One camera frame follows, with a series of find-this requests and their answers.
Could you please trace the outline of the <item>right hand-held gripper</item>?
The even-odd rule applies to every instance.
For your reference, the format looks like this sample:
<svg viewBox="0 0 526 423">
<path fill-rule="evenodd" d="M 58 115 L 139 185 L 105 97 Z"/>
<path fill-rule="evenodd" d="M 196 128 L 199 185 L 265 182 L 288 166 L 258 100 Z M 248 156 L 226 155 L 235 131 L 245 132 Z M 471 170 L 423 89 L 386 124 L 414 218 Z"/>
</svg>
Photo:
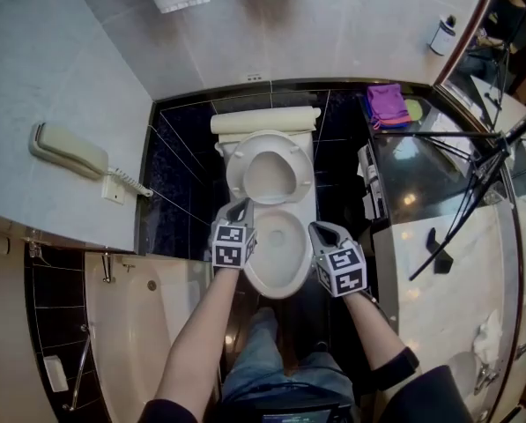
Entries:
<svg viewBox="0 0 526 423">
<path fill-rule="evenodd" d="M 331 297 L 367 289 L 367 263 L 362 248 L 352 241 L 345 227 L 314 221 L 308 226 L 308 234 L 314 251 L 317 278 Z M 324 248 L 334 249 L 324 253 Z"/>
</svg>

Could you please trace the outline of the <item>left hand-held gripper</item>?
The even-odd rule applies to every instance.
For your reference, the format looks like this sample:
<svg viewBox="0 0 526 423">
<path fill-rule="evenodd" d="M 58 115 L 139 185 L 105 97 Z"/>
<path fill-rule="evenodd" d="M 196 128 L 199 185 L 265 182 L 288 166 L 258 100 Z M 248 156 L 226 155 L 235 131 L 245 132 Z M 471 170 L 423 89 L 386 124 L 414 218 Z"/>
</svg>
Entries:
<svg viewBox="0 0 526 423">
<path fill-rule="evenodd" d="M 256 248 L 254 209 L 253 201 L 247 197 L 218 210 L 211 242 L 213 266 L 241 270 L 248 263 Z"/>
</svg>

